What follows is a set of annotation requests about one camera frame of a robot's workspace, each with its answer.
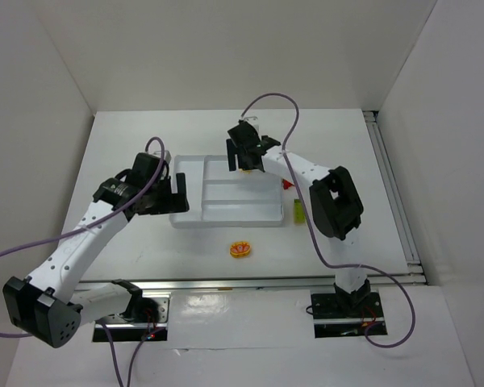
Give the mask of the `round orange lego piece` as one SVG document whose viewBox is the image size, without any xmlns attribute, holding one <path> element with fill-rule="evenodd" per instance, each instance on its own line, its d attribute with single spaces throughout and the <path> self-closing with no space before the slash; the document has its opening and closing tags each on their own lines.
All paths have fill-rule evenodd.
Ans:
<svg viewBox="0 0 484 387">
<path fill-rule="evenodd" d="M 231 257 L 239 259 L 249 256 L 252 252 L 252 246 L 247 241 L 237 241 L 229 248 Z"/>
</svg>

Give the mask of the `green yellow lego stack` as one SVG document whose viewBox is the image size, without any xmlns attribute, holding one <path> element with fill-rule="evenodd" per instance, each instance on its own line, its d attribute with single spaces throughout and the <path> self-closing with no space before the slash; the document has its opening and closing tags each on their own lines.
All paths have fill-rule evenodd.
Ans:
<svg viewBox="0 0 484 387">
<path fill-rule="evenodd" d="M 295 224 L 304 224 L 306 222 L 303 206 L 299 198 L 294 199 L 293 220 Z"/>
</svg>

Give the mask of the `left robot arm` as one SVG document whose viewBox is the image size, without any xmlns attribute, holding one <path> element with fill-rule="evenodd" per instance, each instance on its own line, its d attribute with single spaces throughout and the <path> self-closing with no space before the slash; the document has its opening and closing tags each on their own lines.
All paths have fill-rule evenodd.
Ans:
<svg viewBox="0 0 484 387">
<path fill-rule="evenodd" d="M 156 321 L 158 305 L 129 281 L 113 280 L 81 294 L 75 289 L 104 247 L 135 216 L 189 210 L 186 177 L 177 175 L 173 192 L 170 161 L 167 151 L 137 154 L 131 168 L 99 186 L 81 221 L 45 262 L 25 278 L 7 281 L 2 292 L 13 325 L 59 348 L 81 325 L 109 315 Z"/>
</svg>

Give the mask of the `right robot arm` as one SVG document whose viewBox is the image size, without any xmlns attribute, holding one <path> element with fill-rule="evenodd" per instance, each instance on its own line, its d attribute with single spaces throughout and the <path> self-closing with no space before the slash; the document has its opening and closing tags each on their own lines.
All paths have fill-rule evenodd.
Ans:
<svg viewBox="0 0 484 387">
<path fill-rule="evenodd" d="M 359 228 L 364 207 L 350 172 L 314 164 L 286 150 L 248 121 L 240 120 L 227 131 L 227 158 L 231 171 L 259 170 L 295 186 L 315 253 L 324 266 L 336 271 L 338 307 L 353 312 L 370 295 L 363 264 L 352 262 L 344 242 Z"/>
</svg>

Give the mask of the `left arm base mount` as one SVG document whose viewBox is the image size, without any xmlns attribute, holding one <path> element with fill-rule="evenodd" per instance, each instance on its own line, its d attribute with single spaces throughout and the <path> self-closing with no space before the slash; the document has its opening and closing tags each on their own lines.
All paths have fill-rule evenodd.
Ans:
<svg viewBox="0 0 484 387">
<path fill-rule="evenodd" d="M 134 343 L 148 335 L 149 342 L 164 342 L 168 338 L 170 294 L 146 292 L 152 304 L 143 306 L 136 317 L 124 318 L 112 314 L 103 319 L 115 343 Z"/>
</svg>

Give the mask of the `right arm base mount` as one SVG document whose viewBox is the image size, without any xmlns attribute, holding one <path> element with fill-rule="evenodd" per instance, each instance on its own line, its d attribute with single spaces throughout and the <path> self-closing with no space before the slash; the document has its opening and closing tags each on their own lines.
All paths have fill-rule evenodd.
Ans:
<svg viewBox="0 0 484 387">
<path fill-rule="evenodd" d="M 356 309 L 343 311 L 334 293 L 312 293 L 306 313 L 313 318 L 317 339 L 387 335 L 382 302 L 378 292 L 372 292 Z"/>
</svg>

